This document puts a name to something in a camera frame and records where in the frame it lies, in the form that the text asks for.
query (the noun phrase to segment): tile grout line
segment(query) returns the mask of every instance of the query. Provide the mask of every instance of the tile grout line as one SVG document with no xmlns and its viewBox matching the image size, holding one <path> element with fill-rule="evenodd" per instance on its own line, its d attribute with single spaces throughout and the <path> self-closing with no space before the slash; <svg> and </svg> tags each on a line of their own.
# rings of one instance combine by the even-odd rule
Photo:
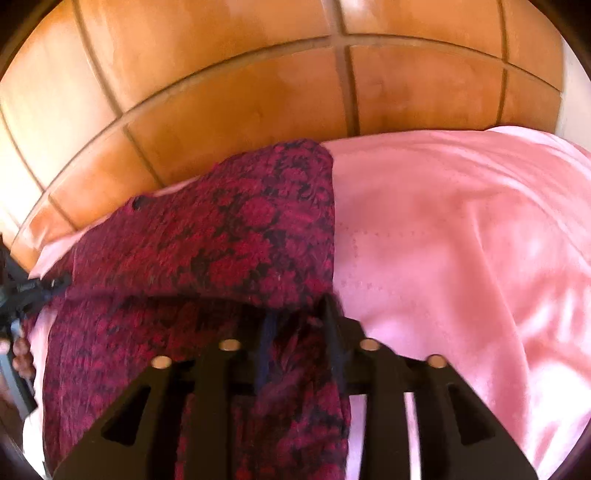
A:
<svg viewBox="0 0 591 480">
<path fill-rule="evenodd" d="M 347 136 L 355 137 L 359 135 L 359 110 L 350 46 L 344 41 L 347 36 L 345 18 L 339 0 L 322 0 L 322 4 L 329 24 L 330 44 L 335 53 L 336 70 L 343 95 Z"/>
<path fill-rule="evenodd" d="M 12 134 L 12 131 L 10 130 L 10 127 L 8 126 L 8 122 L 7 122 L 6 117 L 4 115 L 4 109 L 2 108 L 2 102 L 0 102 L 0 124 L 2 124 L 4 126 L 4 128 L 6 129 L 6 132 L 8 133 L 8 138 L 10 139 L 10 143 L 12 144 L 12 147 L 14 148 L 14 150 L 17 152 L 18 158 L 21 160 L 22 165 L 25 167 L 25 169 L 27 170 L 28 174 L 31 176 L 31 178 L 33 179 L 33 181 L 35 182 L 37 187 L 39 187 L 39 189 L 41 190 L 41 194 L 43 195 L 43 193 L 45 193 L 46 189 L 43 186 L 43 184 L 39 181 L 37 176 L 33 173 L 33 170 L 31 169 L 29 163 L 25 160 L 25 157 L 22 154 L 22 151 L 21 151 L 20 147 L 18 146 L 17 141 L 14 138 L 14 135 Z"/>
<path fill-rule="evenodd" d="M 74 230 L 75 232 L 81 230 L 81 228 L 74 223 L 74 220 L 70 218 L 70 216 L 65 212 L 65 210 L 54 199 L 51 198 L 49 192 L 47 193 L 46 199 L 47 203 L 49 203 L 53 208 L 55 208 L 57 210 L 57 213 L 64 217 L 64 220 L 72 227 L 72 230 Z"/>
<path fill-rule="evenodd" d="M 99 82 L 100 89 L 102 90 L 103 94 L 107 97 L 107 101 L 109 102 L 109 106 L 113 110 L 113 113 L 117 118 L 120 118 L 123 115 L 123 109 L 117 102 L 117 98 L 109 83 L 106 80 L 105 73 L 100 68 L 99 60 L 96 57 L 96 52 L 94 47 L 92 46 L 92 42 L 90 41 L 90 34 L 88 33 L 88 29 L 86 28 L 86 23 L 84 22 L 84 18 L 82 17 L 82 9 L 80 8 L 79 0 L 72 0 L 72 5 L 74 8 L 74 20 L 76 22 L 76 27 L 78 28 L 78 33 L 80 34 L 80 39 L 82 40 L 82 46 L 84 47 L 86 56 L 88 57 L 88 63 L 90 64 L 90 68 L 92 72 L 95 74 L 95 78 Z"/>
<path fill-rule="evenodd" d="M 507 23 L 505 19 L 505 6 L 503 0 L 497 0 L 499 6 L 499 19 L 501 21 L 501 54 L 503 57 L 503 73 L 501 76 L 501 97 L 499 98 L 499 110 L 496 114 L 496 124 L 501 124 L 503 110 L 505 110 L 505 100 L 507 96 L 507 78 L 509 72 L 506 65 L 509 62 L 509 42 L 507 39 Z"/>
<path fill-rule="evenodd" d="M 115 96 L 115 92 L 113 91 L 113 89 L 109 85 L 109 82 L 107 81 L 106 76 L 105 76 L 105 72 L 101 68 L 100 63 L 99 63 L 99 59 L 96 56 L 95 48 L 92 45 L 92 42 L 90 40 L 90 34 L 88 32 L 88 29 L 86 28 L 86 23 L 84 21 L 83 15 L 82 15 L 80 1 L 79 0 L 72 0 L 72 5 L 74 8 L 74 19 L 76 22 L 76 27 L 78 28 L 78 33 L 80 34 L 80 38 L 82 39 L 82 45 L 83 45 L 84 50 L 86 52 L 86 56 L 88 57 L 88 60 L 90 63 L 90 68 L 92 69 L 93 73 L 95 74 L 95 77 L 96 77 L 97 81 L 99 82 L 100 89 L 102 90 L 103 94 L 107 98 L 107 101 L 109 102 L 109 106 L 113 110 L 113 113 L 115 114 L 117 119 L 120 119 L 124 115 L 123 109 L 121 108 L 121 105 L 117 101 L 117 98 Z M 142 149 L 140 149 L 137 140 L 134 138 L 134 136 L 131 134 L 131 132 L 129 131 L 129 129 L 126 126 L 123 127 L 123 134 L 127 138 L 127 140 L 131 143 L 132 148 L 135 150 L 135 153 L 137 154 L 137 156 L 140 159 L 140 162 L 142 162 L 142 165 L 146 168 L 146 170 L 148 170 L 148 173 L 153 177 L 156 184 L 160 188 L 165 187 L 165 184 L 162 181 L 162 178 L 156 173 L 156 170 L 154 169 L 153 165 L 148 161 L 148 158 L 146 157 L 145 153 L 143 152 Z"/>
<path fill-rule="evenodd" d="M 152 175 L 152 177 L 154 178 L 154 180 L 158 184 L 158 188 L 163 189 L 165 186 L 167 186 L 164 183 L 164 181 L 162 180 L 162 178 L 160 177 L 160 175 L 158 175 L 158 173 L 156 172 L 156 170 L 152 166 L 152 164 L 148 161 L 148 157 L 144 153 L 144 150 L 142 150 L 142 148 L 139 146 L 138 141 L 132 135 L 131 131 L 129 131 L 128 126 L 124 124 L 121 127 L 121 131 L 123 132 L 125 138 L 127 138 L 127 140 L 129 141 L 129 143 L 131 143 L 133 149 L 135 150 L 136 154 L 139 157 L 139 160 L 143 163 L 143 165 L 146 168 L 146 170 L 148 170 L 148 172 L 150 173 L 150 175 Z"/>
<path fill-rule="evenodd" d="M 502 62 L 502 59 L 499 59 L 493 55 L 480 52 L 478 50 L 474 50 L 469 47 L 464 47 L 460 45 L 455 45 L 452 43 L 442 42 L 439 40 L 429 40 L 427 38 L 415 38 L 415 37 L 403 37 L 400 35 L 343 35 L 340 41 L 347 45 L 347 46 L 354 46 L 357 44 L 371 44 L 372 41 L 375 40 L 386 40 L 388 44 L 405 44 L 406 42 L 410 42 L 410 44 L 419 45 L 423 44 L 433 44 L 439 45 L 443 47 L 451 47 L 452 50 L 460 50 L 460 51 L 469 51 L 472 54 L 479 55 L 482 57 L 490 58 L 491 60 L 497 60 Z M 200 83 L 203 78 L 208 78 L 211 75 L 216 75 L 220 72 L 224 72 L 227 69 L 235 69 L 238 67 L 242 67 L 245 65 L 250 64 L 253 57 L 258 57 L 258 61 L 266 60 L 270 58 L 277 58 L 283 55 L 294 54 L 294 53 L 301 53 L 304 51 L 313 50 L 315 48 L 326 48 L 330 47 L 331 41 L 329 37 L 317 37 L 317 38 L 308 38 L 305 40 L 295 40 L 292 42 L 280 44 L 280 45 L 273 45 L 270 47 L 263 47 L 257 50 L 249 51 L 246 53 L 242 53 L 240 55 L 236 55 L 229 59 L 222 60 L 218 63 L 212 64 L 207 66 L 201 70 L 193 72 L 183 78 L 176 80 L 175 82 L 171 83 L 170 85 L 160 89 L 157 92 L 154 92 L 151 96 L 147 97 L 146 99 L 142 100 L 140 103 L 132 107 L 131 109 L 127 110 L 123 113 L 120 118 L 115 119 L 109 125 L 104 127 L 103 130 L 98 132 L 94 137 L 92 137 L 73 157 L 70 159 L 69 162 L 64 165 L 64 167 L 58 172 L 56 178 L 52 180 L 52 182 L 47 186 L 47 189 L 51 189 L 53 183 L 59 176 L 64 172 L 65 169 L 71 165 L 72 162 L 76 161 L 81 154 L 83 154 L 88 148 L 95 144 L 103 135 L 113 132 L 120 128 L 123 125 L 128 125 L 133 119 L 137 118 L 144 109 L 149 109 L 152 104 L 161 101 L 162 99 L 168 98 L 169 96 L 175 95 L 183 91 L 187 86 L 194 85 L 196 83 Z M 524 73 L 536 78 L 547 85 L 551 86 L 549 83 L 545 82 L 544 80 L 536 77 L 535 75 L 529 73 L 526 70 L 520 69 L 519 67 L 515 67 L 510 64 L 506 64 L 505 67 L 514 68 Z"/>
</svg>

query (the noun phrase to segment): red patterned fabric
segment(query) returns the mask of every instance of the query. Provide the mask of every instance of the red patterned fabric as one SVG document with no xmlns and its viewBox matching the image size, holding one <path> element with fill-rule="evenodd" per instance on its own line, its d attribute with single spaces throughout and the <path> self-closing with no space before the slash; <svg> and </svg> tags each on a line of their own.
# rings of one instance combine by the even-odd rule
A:
<svg viewBox="0 0 591 480">
<path fill-rule="evenodd" d="M 249 320 L 244 304 L 309 311 L 332 290 L 334 229 L 332 158 L 302 140 L 232 157 L 169 196 L 138 197 L 87 233 L 49 273 L 73 276 L 54 302 L 44 379 L 50 469 L 153 357 L 194 358 Z M 344 478 L 349 403 L 324 350 L 305 313 L 278 332 L 260 395 L 232 404 L 237 479 Z"/>
</svg>

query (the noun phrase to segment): pink sheet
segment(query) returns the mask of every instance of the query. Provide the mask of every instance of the pink sheet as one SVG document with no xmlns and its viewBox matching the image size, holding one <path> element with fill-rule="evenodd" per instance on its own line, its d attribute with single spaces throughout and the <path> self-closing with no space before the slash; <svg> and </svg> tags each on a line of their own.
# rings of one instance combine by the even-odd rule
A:
<svg viewBox="0 0 591 480">
<path fill-rule="evenodd" d="M 591 155 L 518 127 L 325 146 L 345 313 L 402 355 L 448 357 L 548 478 L 591 417 Z M 75 241 L 47 248 L 34 272 Z M 34 332 L 40 373 L 51 323 L 44 312 Z M 352 407 L 351 479 L 363 398 Z M 28 424 L 32 452 L 42 421 Z M 415 444 L 411 457 L 416 474 Z"/>
</svg>

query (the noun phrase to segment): hand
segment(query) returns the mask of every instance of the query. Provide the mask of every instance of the hand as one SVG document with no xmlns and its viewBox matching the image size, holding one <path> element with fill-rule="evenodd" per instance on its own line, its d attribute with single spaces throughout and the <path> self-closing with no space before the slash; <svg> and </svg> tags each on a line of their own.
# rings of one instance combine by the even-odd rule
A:
<svg viewBox="0 0 591 480">
<path fill-rule="evenodd" d="M 10 342 L 6 339 L 0 338 L 0 355 L 6 355 L 10 350 Z M 14 352 L 14 360 L 12 366 L 16 372 L 23 378 L 32 380 L 35 377 L 35 367 L 33 366 L 33 355 L 31 353 L 31 345 L 25 338 L 19 338 L 14 342 L 12 348 Z M 14 405 L 14 400 L 8 389 L 6 380 L 0 374 L 0 398 L 6 401 L 9 405 Z"/>
</svg>

